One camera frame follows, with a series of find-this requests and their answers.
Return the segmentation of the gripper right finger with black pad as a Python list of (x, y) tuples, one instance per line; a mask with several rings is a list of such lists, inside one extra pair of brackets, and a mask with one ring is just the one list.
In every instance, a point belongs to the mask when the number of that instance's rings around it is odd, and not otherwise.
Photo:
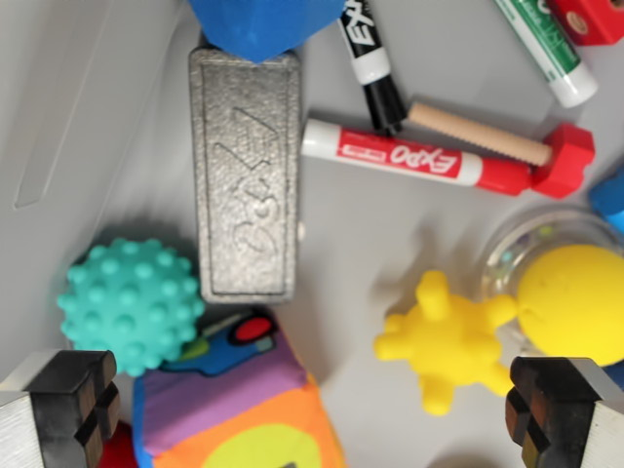
[(517, 357), (505, 422), (525, 467), (623, 465), (623, 367)]

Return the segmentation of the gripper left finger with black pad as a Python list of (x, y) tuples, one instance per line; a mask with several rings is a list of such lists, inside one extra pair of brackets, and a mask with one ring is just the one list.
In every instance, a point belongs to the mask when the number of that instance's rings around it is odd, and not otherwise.
[(119, 422), (109, 350), (46, 350), (1, 381), (3, 467), (97, 467)]

